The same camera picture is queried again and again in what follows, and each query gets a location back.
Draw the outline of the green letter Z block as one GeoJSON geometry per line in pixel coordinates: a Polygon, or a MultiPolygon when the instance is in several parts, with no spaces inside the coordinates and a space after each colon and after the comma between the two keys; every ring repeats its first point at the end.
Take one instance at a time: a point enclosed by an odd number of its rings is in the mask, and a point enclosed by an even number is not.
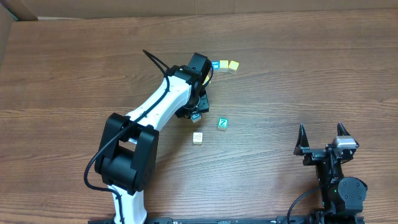
{"type": "Polygon", "coordinates": [[[217,128],[220,130],[227,130],[229,124],[229,119],[219,118],[217,128]]]}

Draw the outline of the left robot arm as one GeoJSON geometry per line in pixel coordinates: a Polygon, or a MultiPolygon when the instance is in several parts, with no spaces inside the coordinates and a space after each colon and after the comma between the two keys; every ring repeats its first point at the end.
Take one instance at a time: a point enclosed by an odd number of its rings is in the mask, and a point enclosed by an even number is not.
{"type": "Polygon", "coordinates": [[[98,152],[83,174],[87,187],[113,196],[115,214],[105,223],[146,222],[144,189],[155,169],[160,131],[172,116],[196,122],[210,108],[208,57],[195,53],[187,65],[168,67],[145,54],[162,72],[161,86],[135,110],[108,117],[98,152]]]}

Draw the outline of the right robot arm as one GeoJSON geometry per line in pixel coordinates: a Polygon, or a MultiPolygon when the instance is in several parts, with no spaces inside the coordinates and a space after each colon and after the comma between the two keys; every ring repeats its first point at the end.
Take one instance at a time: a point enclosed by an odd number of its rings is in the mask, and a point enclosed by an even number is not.
{"type": "Polygon", "coordinates": [[[342,123],[337,124],[337,136],[323,149],[311,149],[305,126],[300,125],[294,155],[303,156],[303,165],[315,166],[323,208],[312,214],[318,223],[357,223],[363,211],[368,186],[360,179],[346,177],[342,164],[353,160],[359,143],[342,123]]]}

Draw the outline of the white natural wood block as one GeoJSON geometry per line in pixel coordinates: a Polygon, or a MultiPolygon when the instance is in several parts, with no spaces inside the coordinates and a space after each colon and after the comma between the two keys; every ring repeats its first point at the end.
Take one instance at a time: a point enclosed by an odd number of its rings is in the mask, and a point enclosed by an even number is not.
{"type": "Polygon", "coordinates": [[[203,133],[194,132],[192,143],[194,144],[203,144],[203,133]]]}

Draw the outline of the blue letter P block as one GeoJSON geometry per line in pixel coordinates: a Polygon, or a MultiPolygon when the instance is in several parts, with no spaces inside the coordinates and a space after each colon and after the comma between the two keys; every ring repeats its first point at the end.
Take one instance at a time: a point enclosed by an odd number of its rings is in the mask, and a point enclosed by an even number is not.
{"type": "Polygon", "coordinates": [[[193,123],[196,123],[197,121],[201,120],[201,114],[200,113],[193,113],[190,117],[193,123]]]}

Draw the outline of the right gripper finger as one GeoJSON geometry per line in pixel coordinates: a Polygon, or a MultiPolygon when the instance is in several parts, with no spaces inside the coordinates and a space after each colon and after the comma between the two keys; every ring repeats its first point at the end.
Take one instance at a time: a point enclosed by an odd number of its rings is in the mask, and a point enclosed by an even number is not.
{"type": "Polygon", "coordinates": [[[304,156],[310,150],[304,124],[301,124],[298,132],[298,139],[294,149],[294,155],[304,156]]]}
{"type": "Polygon", "coordinates": [[[350,133],[343,126],[342,122],[339,122],[337,124],[337,134],[338,134],[338,136],[349,136],[350,135],[350,133]]]}

